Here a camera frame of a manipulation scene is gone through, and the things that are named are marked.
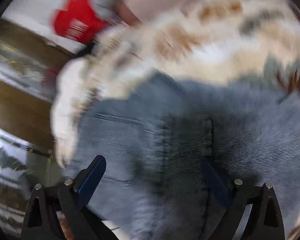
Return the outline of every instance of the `red bag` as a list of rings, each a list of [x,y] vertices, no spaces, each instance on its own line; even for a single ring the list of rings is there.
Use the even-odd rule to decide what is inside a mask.
[[[93,41],[95,34],[108,25],[96,16],[89,0],[67,0],[65,10],[57,10],[53,23],[58,35],[84,44]]]

